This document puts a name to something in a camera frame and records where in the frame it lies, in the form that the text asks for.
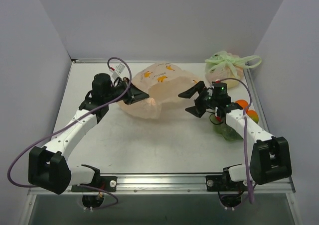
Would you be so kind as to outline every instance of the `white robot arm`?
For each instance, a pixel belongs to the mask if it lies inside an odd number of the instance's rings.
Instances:
[[[69,168],[67,160],[83,136],[108,112],[109,107],[104,105],[119,98],[127,86],[127,78],[123,80],[119,78],[118,84],[113,86],[108,74],[97,74],[92,82],[92,90],[88,92],[79,110],[68,124],[75,121],[77,123],[52,138],[42,148],[34,147],[30,151],[29,183],[56,194],[63,193],[70,185],[88,184],[100,188],[102,180],[99,169],[83,164]],[[123,100],[130,105],[148,97],[148,94],[131,84],[124,96],[118,100]]]
[[[196,92],[199,96],[194,101],[195,106],[186,108],[187,112],[200,118],[207,109],[212,109],[215,116],[232,127],[239,135],[244,137],[245,132],[247,133],[247,157],[251,180],[261,185],[291,176],[288,142],[283,137],[277,138],[264,131],[252,119],[244,115],[243,108],[231,102],[226,83],[213,82],[212,88],[207,88],[204,82],[200,81],[178,96],[190,99]],[[247,119],[247,131],[244,129],[244,116]],[[244,161],[243,164],[224,168],[223,176],[224,182],[229,184],[246,181]]]
[[[118,97],[126,88],[127,81],[120,80],[114,87],[108,74],[98,74],[92,82],[92,90],[85,97],[84,102],[69,122],[78,122],[54,137],[42,148],[34,147],[29,153],[29,183],[44,189],[61,194],[70,185],[88,184],[92,187],[101,186],[100,170],[89,165],[79,164],[75,168],[69,168],[68,157],[83,138],[109,110],[108,106],[85,118],[79,120],[86,113],[96,107]],[[206,88],[203,81],[193,88],[179,94],[182,98],[191,98],[199,93],[195,100],[195,106],[186,108],[187,112],[202,117],[207,109],[214,109],[218,116],[227,125],[235,129],[244,137],[245,120],[243,108],[237,103],[232,103],[227,95],[227,84],[213,83],[213,88]],[[121,98],[126,104],[132,104],[148,98],[148,94],[131,85],[127,94]],[[249,172],[252,180],[257,184],[265,184],[291,176],[291,163],[289,147],[283,138],[276,138],[264,131],[249,117],[247,118],[247,154],[249,159]],[[236,184],[245,181],[245,164],[232,165],[223,169],[223,182],[225,185]]]

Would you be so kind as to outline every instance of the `plastic bag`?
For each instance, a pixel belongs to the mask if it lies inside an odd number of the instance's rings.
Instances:
[[[247,66],[245,63],[258,59],[254,65]],[[237,55],[220,51],[214,54],[211,58],[205,60],[205,77],[209,83],[221,80],[224,78],[237,78],[242,79],[244,76],[244,69],[257,67],[261,62],[261,57],[253,55],[240,58]],[[224,81],[227,88],[232,88],[238,85],[239,82],[235,80]]]
[[[122,110],[140,118],[159,118],[162,104],[183,100],[178,94],[201,79],[171,63],[155,63],[132,78],[132,83],[149,94],[150,98],[132,105],[118,102]]]

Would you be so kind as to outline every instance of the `white table surface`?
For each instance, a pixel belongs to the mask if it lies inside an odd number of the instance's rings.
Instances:
[[[133,76],[151,63],[129,64]],[[179,64],[204,81],[205,64]],[[55,125],[64,127],[91,90],[94,75],[109,73],[104,63],[74,63]],[[243,86],[229,89],[232,101],[249,97]],[[243,163],[243,141],[227,142],[215,134],[206,113],[201,119],[184,109],[193,100],[164,107],[159,119],[140,119],[110,105],[101,122],[90,130],[69,157],[69,167],[88,164],[102,173],[221,172]]]

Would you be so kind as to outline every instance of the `white backdrop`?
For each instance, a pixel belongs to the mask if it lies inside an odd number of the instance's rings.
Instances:
[[[290,143],[305,225],[319,221],[319,1],[284,0],[256,54],[254,81],[272,133]]]
[[[53,130],[71,61],[39,0],[0,0],[0,224],[17,224],[27,189],[6,170]],[[12,173],[27,183],[27,156]]]
[[[254,53],[283,0],[40,0],[71,58],[203,62]]]

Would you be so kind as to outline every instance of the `purple cable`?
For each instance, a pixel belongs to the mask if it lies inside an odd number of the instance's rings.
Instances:
[[[80,118],[78,118],[78,120],[73,121],[72,123],[70,123],[69,125],[65,126],[65,127],[62,128],[62,129],[58,130],[57,132],[54,132],[54,133],[52,133],[52,134],[50,134],[50,135],[47,135],[47,136],[43,137],[42,139],[36,141],[36,142],[33,143],[32,145],[30,145],[30,146],[28,146],[26,149],[24,149],[24,150],[13,160],[13,162],[10,164],[10,166],[9,166],[9,168],[8,168],[8,171],[7,171],[7,173],[6,173],[6,176],[7,176],[7,178],[8,178],[8,180],[9,180],[10,183],[12,183],[13,185],[15,185],[15,186],[17,186],[17,187],[21,187],[21,188],[36,188],[37,186],[34,186],[34,185],[19,184],[19,183],[15,182],[15,181],[11,178],[11,171],[12,171],[12,168],[14,167],[14,165],[16,164],[16,162],[17,162],[28,150],[30,150],[31,148],[35,147],[37,144],[39,144],[39,143],[45,141],[46,139],[49,139],[49,138],[51,138],[51,137],[53,137],[53,136],[55,136],[55,135],[57,135],[57,134],[59,134],[59,133],[65,131],[65,130],[67,130],[68,128],[70,128],[70,127],[72,127],[73,125],[75,125],[79,120],[82,120],[83,118],[85,118],[85,117],[88,116],[89,114],[91,114],[91,113],[93,113],[93,112],[95,112],[95,111],[97,111],[97,110],[99,110],[99,109],[101,109],[101,108],[103,108],[103,107],[106,107],[106,106],[108,106],[108,105],[111,104],[111,103],[116,102],[118,99],[120,99],[122,96],[125,95],[125,93],[129,90],[130,85],[131,85],[131,82],[132,82],[132,72],[131,72],[131,70],[130,70],[128,64],[127,64],[125,61],[123,61],[121,58],[119,58],[119,57],[111,57],[111,58],[108,60],[107,65],[108,65],[109,68],[111,68],[111,67],[110,67],[110,61],[113,60],[113,59],[116,59],[116,60],[119,60],[120,62],[122,62],[122,63],[126,66],[126,68],[128,69],[128,71],[129,71],[129,83],[128,83],[128,86],[126,87],[126,89],[123,91],[123,93],[120,94],[120,95],[119,95],[117,98],[115,98],[114,100],[111,100],[110,102],[107,102],[107,103],[105,103],[105,104],[103,104],[103,105],[101,105],[101,106],[99,106],[99,107],[94,108],[93,110],[87,112],[86,114],[84,114],[83,116],[81,116]]]
[[[252,96],[250,94],[249,88],[241,80],[239,80],[237,78],[225,78],[225,79],[222,79],[220,81],[222,82],[222,81],[225,81],[225,80],[235,80],[235,81],[240,82],[246,88],[246,90],[248,92],[248,95],[249,95],[249,105],[244,108],[244,112],[243,112],[244,120],[245,120],[245,126],[244,126],[244,157],[245,157],[246,179],[247,179],[247,188],[248,188],[248,196],[247,197],[249,198],[249,202],[252,204],[255,201],[255,197],[254,197],[253,184],[250,181],[250,175],[249,175],[248,151],[247,151],[248,150],[247,149],[247,125],[248,125],[248,121],[247,121],[247,118],[245,117],[245,115],[246,115],[246,109],[248,109],[251,106],[251,104],[253,103],[253,99],[252,99]]]
[[[91,189],[91,190],[96,190],[96,191],[99,191],[101,193],[105,193],[105,194],[108,194],[110,195],[111,197],[113,197],[115,199],[115,202],[113,203],[110,203],[110,204],[105,204],[103,206],[100,206],[100,207],[97,207],[97,208],[92,208],[92,210],[99,210],[99,209],[105,209],[105,208],[108,208],[110,206],[114,206],[116,204],[119,203],[119,199],[112,193],[108,192],[108,191],[105,191],[103,189],[99,189],[99,188],[94,188],[94,187],[91,187],[91,186],[87,186],[87,185],[83,185],[83,184],[80,184],[78,185],[78,187],[81,187],[81,188],[85,188],[85,189]]]

